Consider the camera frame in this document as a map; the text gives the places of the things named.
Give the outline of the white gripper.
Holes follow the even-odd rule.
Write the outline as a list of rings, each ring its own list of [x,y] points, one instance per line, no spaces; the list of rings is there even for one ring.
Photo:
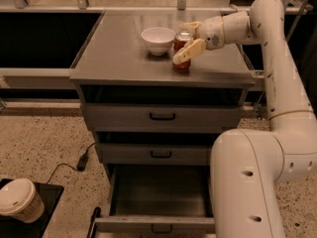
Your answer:
[[[221,16],[204,20],[202,23],[186,22],[178,25],[180,32],[188,32],[193,38],[188,41],[172,58],[174,64],[181,64],[202,55],[207,50],[221,49],[225,45],[223,18]]]

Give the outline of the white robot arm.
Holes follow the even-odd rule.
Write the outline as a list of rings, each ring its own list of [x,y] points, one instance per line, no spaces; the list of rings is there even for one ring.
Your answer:
[[[274,192],[278,181],[308,176],[317,164],[317,120],[284,35],[281,0],[255,0],[248,11],[183,24],[191,33],[176,64],[233,43],[262,47],[269,128],[234,129],[211,150],[217,238],[285,238]]]

